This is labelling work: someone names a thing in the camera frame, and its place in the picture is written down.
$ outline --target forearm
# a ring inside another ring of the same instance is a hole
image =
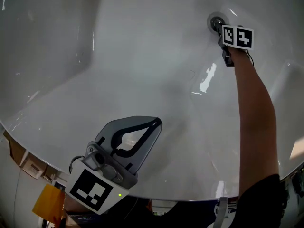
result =
[[[232,50],[240,114],[240,195],[278,173],[276,114],[263,82],[245,53]]]

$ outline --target orange object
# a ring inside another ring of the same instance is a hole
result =
[[[47,184],[32,211],[43,219],[56,224],[62,217],[64,199],[64,192]]]

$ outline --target black sleeve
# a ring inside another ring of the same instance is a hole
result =
[[[237,212],[230,227],[279,227],[281,195],[279,175],[271,175],[259,181],[245,191],[237,202]]]

